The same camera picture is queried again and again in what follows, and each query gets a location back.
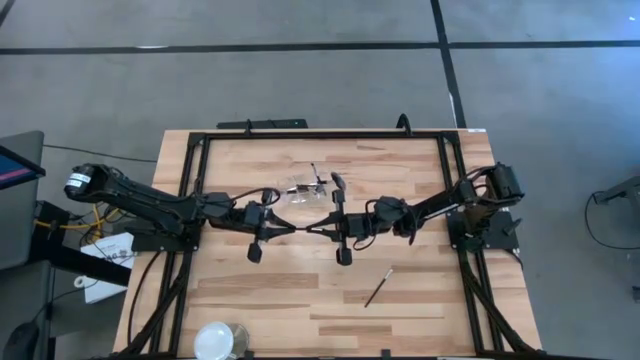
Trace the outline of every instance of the wooden table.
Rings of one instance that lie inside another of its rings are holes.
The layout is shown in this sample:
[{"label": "wooden table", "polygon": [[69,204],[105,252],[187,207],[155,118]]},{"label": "wooden table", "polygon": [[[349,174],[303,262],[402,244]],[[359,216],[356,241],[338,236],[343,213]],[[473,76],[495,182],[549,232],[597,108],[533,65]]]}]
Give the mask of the wooden table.
[{"label": "wooden table", "polygon": [[[165,133],[155,188],[177,193],[188,134]],[[494,163],[486,133],[461,130],[460,138],[467,170]],[[198,153],[194,158],[197,164]],[[208,161],[204,191],[230,194],[275,186],[278,179],[309,173],[314,162],[319,170],[337,171],[346,180],[347,212],[363,212],[366,200],[381,195],[415,203],[444,190],[436,142],[429,139],[215,140]],[[332,204],[293,207],[279,204],[275,211],[302,225],[333,209]],[[244,325],[256,356],[378,356],[383,348],[394,356],[474,354],[458,259],[443,216],[428,221],[411,247],[407,239],[378,236],[369,249],[353,252],[348,267],[336,264],[336,245],[328,238],[304,233],[270,241],[256,265],[246,259],[252,240],[204,227],[189,278],[179,356],[193,356],[195,334],[213,321]],[[134,334],[156,306],[164,256],[143,284]],[[133,293],[150,258],[142,254],[135,261],[114,351],[126,346]],[[486,258],[498,308],[525,341],[539,347],[520,266],[504,251],[486,251]],[[365,309],[364,302],[389,268],[393,275]],[[490,348],[486,315],[480,305],[479,310],[485,347]],[[161,350],[168,346],[173,310],[168,314]]]}]

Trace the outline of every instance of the monitor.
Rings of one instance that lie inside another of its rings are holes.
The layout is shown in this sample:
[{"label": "monitor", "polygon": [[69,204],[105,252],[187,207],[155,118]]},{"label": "monitor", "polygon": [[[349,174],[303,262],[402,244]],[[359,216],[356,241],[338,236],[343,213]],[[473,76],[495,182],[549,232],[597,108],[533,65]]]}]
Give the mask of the monitor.
[{"label": "monitor", "polygon": [[37,179],[45,170],[0,145],[0,190]]}]

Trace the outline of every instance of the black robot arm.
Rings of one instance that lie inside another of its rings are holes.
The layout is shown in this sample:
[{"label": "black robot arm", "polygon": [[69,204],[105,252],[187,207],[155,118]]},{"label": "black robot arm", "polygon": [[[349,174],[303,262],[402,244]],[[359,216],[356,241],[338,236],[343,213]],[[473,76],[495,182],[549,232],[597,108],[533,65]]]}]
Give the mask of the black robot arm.
[{"label": "black robot arm", "polygon": [[[73,168],[64,187],[65,194],[72,200],[113,205],[153,223],[155,236],[178,242],[187,242],[205,221],[214,228],[254,234],[261,240],[294,232],[295,226],[279,219],[268,208],[278,200],[278,190],[265,188],[254,192],[260,190],[263,190],[262,203],[250,201],[243,208],[235,208],[239,197],[230,198],[227,193],[179,197],[135,182],[116,168],[97,164]],[[286,228],[270,228],[266,226],[268,222]]]},{"label": "black robot arm", "polygon": [[[474,185],[481,176],[485,176],[485,184]],[[477,193],[480,187],[486,187],[482,195]],[[364,213],[345,214],[342,205],[344,190],[335,190],[333,199],[336,211],[306,229],[307,232],[328,236],[339,243],[336,258],[342,265],[350,265],[351,251],[347,247],[347,238],[362,242],[369,237],[393,231],[394,235],[408,237],[411,245],[416,232],[427,220],[459,209],[464,209],[466,234],[474,238],[482,235],[496,211],[516,204],[523,196],[511,167],[498,163],[468,173],[451,189],[415,205],[409,205],[403,199],[382,196],[367,201]],[[369,211],[371,204],[374,204],[373,212]],[[323,228],[332,224],[335,224],[335,230]]]}]

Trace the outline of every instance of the pen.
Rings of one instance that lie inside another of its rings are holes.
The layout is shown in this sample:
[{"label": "pen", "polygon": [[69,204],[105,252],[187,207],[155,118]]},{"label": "pen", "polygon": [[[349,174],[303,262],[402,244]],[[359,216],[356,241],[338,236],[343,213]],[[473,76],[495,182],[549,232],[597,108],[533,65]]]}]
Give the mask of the pen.
[{"label": "pen", "polygon": [[378,293],[382,285],[384,285],[384,282],[387,281],[391,273],[393,273],[393,269],[389,269],[389,271],[387,271],[387,275],[385,275],[382,281],[380,281],[380,284],[378,284],[378,287],[373,291],[373,294],[371,294],[371,297],[369,297],[369,300],[367,300],[367,303],[364,304],[365,308],[369,306],[369,304],[371,303],[371,300],[373,300],[373,298],[376,296],[376,294]]}]

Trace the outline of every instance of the wire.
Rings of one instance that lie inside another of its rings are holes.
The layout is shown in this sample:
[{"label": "wire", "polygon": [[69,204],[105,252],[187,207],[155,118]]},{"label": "wire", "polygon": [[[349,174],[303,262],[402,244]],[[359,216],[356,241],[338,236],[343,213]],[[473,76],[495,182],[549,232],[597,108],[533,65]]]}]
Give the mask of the wire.
[{"label": "wire", "polygon": [[96,151],[72,148],[72,147],[68,147],[68,146],[50,145],[50,144],[44,144],[43,146],[44,147],[48,147],[48,148],[52,148],[52,149],[77,151],[77,152],[82,152],[82,153],[86,153],[86,154],[99,155],[99,156],[104,156],[104,157],[109,157],[109,158],[119,159],[119,160],[137,161],[137,162],[151,163],[151,164],[155,164],[155,163],[158,162],[157,160],[136,159],[136,158],[130,158],[130,157],[125,157],[125,156],[109,155],[109,154],[100,153],[100,152],[96,152]]},{"label": "wire", "polygon": [[504,249],[504,251],[506,251],[507,254],[511,255],[514,259],[516,259],[518,264],[520,264],[520,268],[524,270],[524,264],[522,263],[522,259],[520,259],[520,256],[518,256],[518,254],[516,254],[514,250]]},{"label": "wire", "polygon": [[601,194],[602,191],[596,191],[593,192],[591,195],[589,195],[589,199],[587,199],[587,203],[584,206],[584,224],[587,226],[587,231],[589,232],[589,236],[591,236],[591,239],[593,239],[593,241],[597,242],[598,244],[609,248],[609,249],[615,249],[615,250],[640,250],[640,246],[631,246],[631,247],[625,247],[625,246],[614,246],[614,245],[609,245],[609,244],[605,244],[602,241],[598,240],[595,235],[593,235],[593,231],[591,231],[591,226],[589,225],[589,216],[588,216],[588,210],[589,210],[589,204],[591,203],[591,200],[595,201],[595,196],[598,194]]},{"label": "wire", "polygon": [[[112,211],[111,213],[109,213],[109,215],[107,215],[107,216],[103,217],[102,219],[100,219],[100,220],[98,220],[98,221],[96,221],[96,222],[90,223],[90,224],[82,224],[82,225],[60,225],[59,227],[60,227],[61,229],[70,229],[70,230],[74,230],[74,229],[89,229],[89,228],[91,228],[91,227],[93,227],[93,226],[101,225],[101,224],[102,224],[103,222],[105,222],[106,220],[111,219],[111,217],[112,217],[113,215],[117,214],[119,211],[120,211],[119,209],[116,209],[116,210]],[[43,227],[46,227],[46,228],[51,228],[51,224],[50,224],[50,223],[45,223],[45,222],[42,222],[42,221],[39,221],[39,220],[36,220],[36,221],[35,221],[35,224],[36,224],[36,225],[38,225],[38,226],[43,226]]]},{"label": "wire", "polygon": [[144,268],[144,271],[142,272],[142,277],[140,278],[140,282],[138,283],[138,287],[136,288],[136,292],[133,295],[133,300],[131,301],[131,309],[129,310],[129,324],[127,325],[127,345],[131,345],[131,326],[133,325],[133,310],[136,307],[136,301],[138,300],[138,295],[140,295],[140,289],[142,289],[142,283],[144,282],[144,279],[147,277],[147,273],[149,272],[149,269],[151,269],[151,266],[156,261],[158,256],[160,256],[159,251],[155,253],[155,255],[153,255],[153,257],[147,264],[147,267]]},{"label": "wire", "polygon": [[232,198],[230,198],[228,200],[205,201],[204,203],[205,204],[220,204],[220,203],[234,202],[234,201],[236,201],[238,199],[241,199],[243,197],[249,196],[251,194],[255,194],[255,193],[258,193],[258,192],[264,192],[264,191],[271,191],[271,192],[275,193],[276,194],[276,198],[275,199],[271,199],[271,201],[269,201],[267,203],[264,203],[264,204],[261,204],[261,205],[263,205],[263,206],[273,205],[273,204],[277,203],[278,200],[280,200],[280,190],[278,190],[276,188],[271,188],[271,187],[263,187],[263,188],[257,188],[257,189],[249,190],[249,191],[247,191],[245,193],[242,193],[242,194],[240,194],[238,196],[234,196],[234,197],[232,197]]},{"label": "wire", "polygon": [[98,234],[94,234],[93,235],[93,242],[95,243],[96,240],[98,240],[100,237],[102,237],[102,220],[100,219],[100,213],[98,212],[98,207],[96,206],[96,204],[93,204],[93,214],[96,217],[96,223],[98,224]]},{"label": "wire", "polygon": [[[133,257],[133,256],[128,256],[128,257],[126,257],[126,258],[125,258],[124,260],[122,260],[122,262],[120,262],[118,265],[123,264],[125,261],[127,261],[127,260],[131,259],[132,257]],[[65,293],[62,293],[62,294],[60,294],[60,295],[58,295],[58,296],[54,297],[53,299],[51,299],[51,300],[47,301],[44,305],[42,305],[42,307],[40,308],[40,310],[38,310],[38,312],[36,313],[36,316],[34,316],[34,317],[33,317],[33,320],[31,320],[31,321],[32,321],[32,322],[33,322],[33,321],[35,321],[35,320],[38,318],[38,315],[40,315],[40,313],[42,312],[42,310],[46,309],[49,305],[53,304],[53,302],[54,302],[54,301],[56,301],[56,300],[60,299],[61,297],[64,297],[64,296],[67,296],[67,295],[71,295],[71,294],[73,294],[73,293],[77,293],[77,292],[82,291],[82,290],[86,290],[86,289],[88,289],[88,288],[90,288],[90,287],[92,287],[92,286],[96,285],[96,284],[97,284],[97,283],[99,283],[99,282],[100,282],[100,280],[96,280],[93,284],[91,284],[91,285],[89,285],[89,286],[83,286],[83,287],[78,288],[78,289],[69,290],[69,291],[67,291],[67,292],[65,292]]]}]

